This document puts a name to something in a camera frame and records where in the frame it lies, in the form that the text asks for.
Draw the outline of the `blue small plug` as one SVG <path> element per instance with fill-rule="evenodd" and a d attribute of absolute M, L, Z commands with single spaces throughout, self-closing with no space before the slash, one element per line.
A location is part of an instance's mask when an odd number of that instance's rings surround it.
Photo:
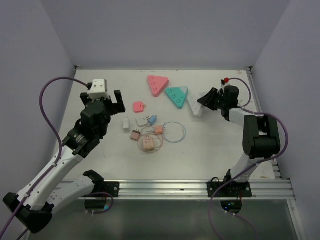
<path fill-rule="evenodd" d="M 152 115 L 149 119 L 148 119 L 148 124 L 150 126 L 155 125 L 155 123 L 157 122 L 157 115 Z"/>

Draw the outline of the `teal triangular socket adapter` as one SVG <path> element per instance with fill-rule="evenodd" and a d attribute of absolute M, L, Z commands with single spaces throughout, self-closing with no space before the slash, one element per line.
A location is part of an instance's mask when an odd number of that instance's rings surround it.
<path fill-rule="evenodd" d="M 172 103 L 181 110 L 185 104 L 188 96 L 189 89 L 186 86 L 180 87 L 167 87 L 165 94 L 172 101 Z"/>

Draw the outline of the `pink triangular socket adapter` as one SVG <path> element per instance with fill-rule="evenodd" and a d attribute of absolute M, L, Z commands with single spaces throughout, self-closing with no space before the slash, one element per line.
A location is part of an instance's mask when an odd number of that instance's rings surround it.
<path fill-rule="evenodd" d="M 164 76 L 148 75 L 147 82 L 152 95 L 158 97 L 168 86 L 169 78 Z"/>

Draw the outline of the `white square charger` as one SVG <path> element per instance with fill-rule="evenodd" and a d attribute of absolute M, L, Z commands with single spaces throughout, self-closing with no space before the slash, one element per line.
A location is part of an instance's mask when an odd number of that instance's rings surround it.
<path fill-rule="evenodd" d="M 128 117 L 125 117 L 123 119 L 123 124 L 122 124 L 122 128 L 126 133 L 130 132 L 130 121 Z"/>

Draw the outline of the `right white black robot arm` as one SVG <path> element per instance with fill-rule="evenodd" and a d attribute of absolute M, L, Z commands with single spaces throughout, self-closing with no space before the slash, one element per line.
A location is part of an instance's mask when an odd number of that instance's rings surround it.
<path fill-rule="evenodd" d="M 243 154 L 238 162 L 229 169 L 222 182 L 210 181 L 210 188 L 217 193 L 235 196 L 246 189 L 251 175 L 260 161 L 270 159 L 280 153 L 281 141 L 277 120 L 267 114 L 254 114 L 238 106 L 239 89 L 227 85 L 221 89 L 212 88 L 197 102 L 212 111 L 221 111 L 228 122 L 243 128 Z"/>

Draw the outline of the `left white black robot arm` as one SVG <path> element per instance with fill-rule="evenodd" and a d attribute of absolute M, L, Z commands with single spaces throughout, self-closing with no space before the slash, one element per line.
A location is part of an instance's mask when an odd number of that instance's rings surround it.
<path fill-rule="evenodd" d="M 56 190 L 65 176 L 84 160 L 107 134 L 113 115 L 126 111 L 120 90 L 114 91 L 116 102 L 107 92 L 81 93 L 84 110 L 64 139 L 58 140 L 58 151 L 42 171 L 22 190 L 9 192 L 4 204 L 27 230 L 36 234 L 52 220 L 54 213 L 75 199 L 99 196 L 104 179 L 95 171 L 86 171 L 66 189 Z"/>

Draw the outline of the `white plug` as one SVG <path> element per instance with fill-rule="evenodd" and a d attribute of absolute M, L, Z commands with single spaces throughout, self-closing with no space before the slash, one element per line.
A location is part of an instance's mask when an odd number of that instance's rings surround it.
<path fill-rule="evenodd" d="M 149 124 L 149 116 L 138 116 L 135 120 L 139 127 L 144 127 Z"/>

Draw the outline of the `orange plug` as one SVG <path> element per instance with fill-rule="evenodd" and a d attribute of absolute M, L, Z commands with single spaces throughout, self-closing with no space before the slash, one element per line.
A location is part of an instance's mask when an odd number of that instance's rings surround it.
<path fill-rule="evenodd" d="M 156 125 L 154 126 L 154 133 L 162 135 L 165 131 L 165 127 L 163 125 Z"/>

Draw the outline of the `white triangular adapter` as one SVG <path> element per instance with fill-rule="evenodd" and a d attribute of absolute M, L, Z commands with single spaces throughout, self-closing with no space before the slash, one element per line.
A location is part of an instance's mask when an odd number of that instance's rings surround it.
<path fill-rule="evenodd" d="M 187 101 L 194 116 L 200 117 L 204 111 L 204 106 L 198 102 L 198 99 L 204 97 L 204 92 L 191 94 L 187 97 Z"/>

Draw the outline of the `beige pink charger plug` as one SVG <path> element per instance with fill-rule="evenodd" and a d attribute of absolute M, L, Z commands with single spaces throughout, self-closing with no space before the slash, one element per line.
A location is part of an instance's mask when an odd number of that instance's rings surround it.
<path fill-rule="evenodd" d="M 131 132 L 130 139 L 133 141 L 138 141 L 140 139 L 141 132 L 136 129 Z"/>

